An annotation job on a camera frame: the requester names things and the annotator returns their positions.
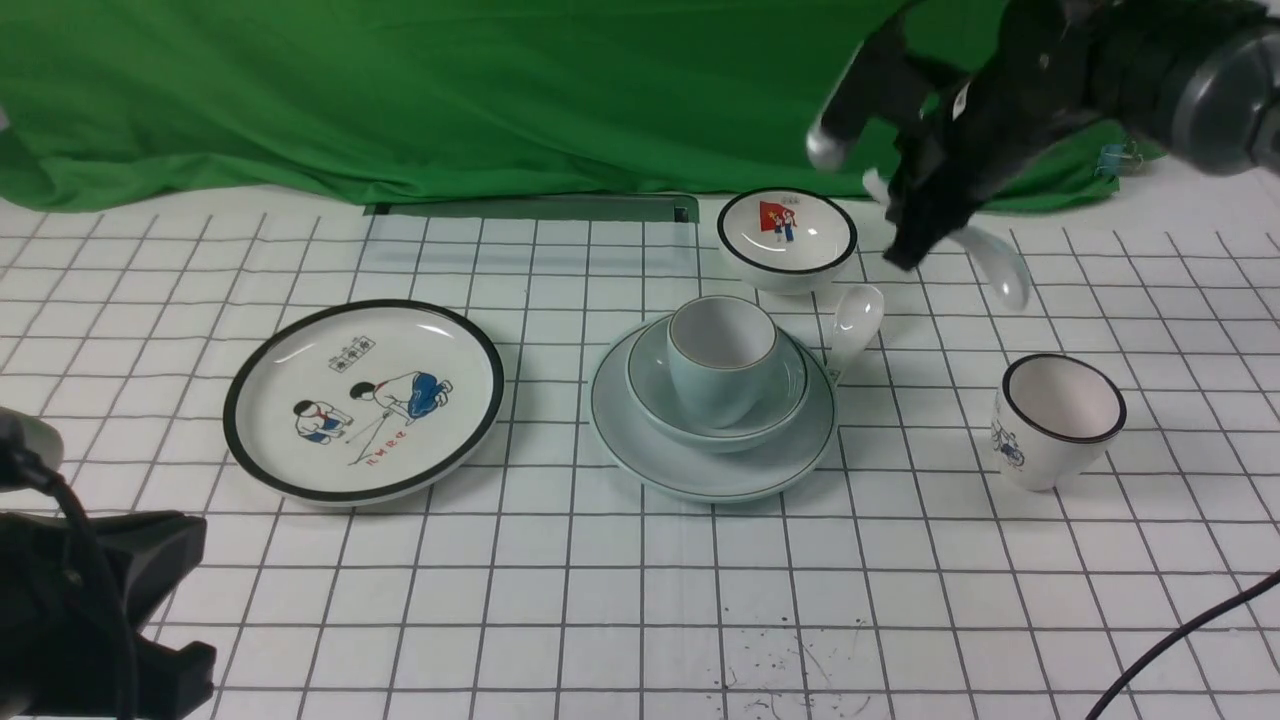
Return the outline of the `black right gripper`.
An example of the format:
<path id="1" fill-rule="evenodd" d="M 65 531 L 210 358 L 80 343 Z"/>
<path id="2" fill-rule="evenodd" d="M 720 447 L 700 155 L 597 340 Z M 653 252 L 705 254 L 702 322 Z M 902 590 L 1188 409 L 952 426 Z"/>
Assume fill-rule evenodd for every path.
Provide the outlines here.
<path id="1" fill-rule="evenodd" d="M 908 46 L 914 8 L 884 23 L 900 155 L 890 265 L 918 269 L 1034 160 L 1101 122 L 1172 154 L 1180 3 L 1010 1 L 974 70 Z"/>

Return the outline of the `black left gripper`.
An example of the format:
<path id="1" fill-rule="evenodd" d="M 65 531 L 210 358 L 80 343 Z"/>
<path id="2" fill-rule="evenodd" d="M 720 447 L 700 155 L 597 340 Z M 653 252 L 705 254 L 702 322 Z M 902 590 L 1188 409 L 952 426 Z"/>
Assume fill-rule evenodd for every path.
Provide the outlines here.
<path id="1" fill-rule="evenodd" d="M 63 519 L 3 514 L 3 716 L 116 717 L 120 679 L 137 719 L 184 719 L 212 697 L 216 651 L 173 650 L 145 624 L 204 559 L 207 523 L 178 511 L 92 521 L 115 598 L 90 583 Z"/>

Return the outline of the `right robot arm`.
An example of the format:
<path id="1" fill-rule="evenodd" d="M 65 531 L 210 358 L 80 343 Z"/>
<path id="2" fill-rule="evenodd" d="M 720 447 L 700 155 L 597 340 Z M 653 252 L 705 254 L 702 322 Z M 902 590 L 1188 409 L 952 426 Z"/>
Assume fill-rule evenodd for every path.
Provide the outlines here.
<path id="1" fill-rule="evenodd" d="M 916 268 L 1033 161 L 1108 120 L 1207 176 L 1277 170 L 1277 18 L 1257 1 L 1010 1 L 891 182 L 884 259 Z"/>

